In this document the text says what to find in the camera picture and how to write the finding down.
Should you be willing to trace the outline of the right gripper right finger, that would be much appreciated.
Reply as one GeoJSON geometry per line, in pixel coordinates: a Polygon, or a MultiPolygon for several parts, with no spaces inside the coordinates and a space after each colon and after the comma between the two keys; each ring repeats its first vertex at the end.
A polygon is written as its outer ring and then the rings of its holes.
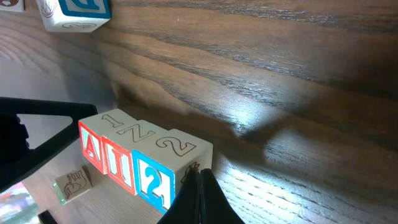
{"type": "Polygon", "coordinates": [[[232,209],[211,169],[200,172],[200,213],[203,224],[244,224],[232,209]]]}

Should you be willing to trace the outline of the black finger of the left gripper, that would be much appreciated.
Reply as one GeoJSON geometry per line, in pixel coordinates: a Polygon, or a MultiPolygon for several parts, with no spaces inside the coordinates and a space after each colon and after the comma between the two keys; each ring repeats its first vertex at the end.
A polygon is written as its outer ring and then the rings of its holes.
{"type": "Polygon", "coordinates": [[[79,138],[78,122],[96,115],[94,105],[60,101],[1,98],[1,192],[28,178],[79,138]],[[35,149],[20,114],[69,116],[72,123],[35,149]]]}

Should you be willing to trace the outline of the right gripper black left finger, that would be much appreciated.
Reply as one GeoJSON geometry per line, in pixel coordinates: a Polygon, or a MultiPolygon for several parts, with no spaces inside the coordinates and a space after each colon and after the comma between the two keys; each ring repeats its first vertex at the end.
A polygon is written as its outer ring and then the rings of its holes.
{"type": "Polygon", "coordinates": [[[199,173],[190,170],[178,195],[158,224],[199,224],[200,199],[198,191],[199,173]]]}

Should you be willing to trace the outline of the blue number 2 block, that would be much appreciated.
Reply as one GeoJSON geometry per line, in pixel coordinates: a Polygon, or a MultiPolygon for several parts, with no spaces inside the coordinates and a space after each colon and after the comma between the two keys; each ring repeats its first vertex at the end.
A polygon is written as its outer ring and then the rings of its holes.
{"type": "Polygon", "coordinates": [[[134,183],[139,196],[166,213],[187,178],[189,169],[211,168],[213,144],[171,129],[155,134],[132,151],[134,183]]]}

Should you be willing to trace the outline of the red letter A block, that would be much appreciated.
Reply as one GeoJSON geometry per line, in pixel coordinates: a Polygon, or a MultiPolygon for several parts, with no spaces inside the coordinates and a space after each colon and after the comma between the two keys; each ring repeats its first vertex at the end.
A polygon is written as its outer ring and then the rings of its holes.
{"type": "Polygon", "coordinates": [[[135,120],[120,109],[79,120],[82,153],[102,174],[107,174],[107,165],[104,161],[105,154],[101,137],[106,133],[119,131],[135,120]]]}

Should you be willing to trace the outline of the red letter I block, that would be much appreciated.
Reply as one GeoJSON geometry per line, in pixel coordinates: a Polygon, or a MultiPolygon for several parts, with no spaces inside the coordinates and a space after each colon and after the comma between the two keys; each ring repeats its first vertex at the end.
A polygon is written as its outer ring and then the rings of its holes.
{"type": "Polygon", "coordinates": [[[101,141],[108,176],[130,194],[136,195],[132,151],[151,136],[165,131],[164,128],[141,119],[129,121],[103,134],[101,141]]]}

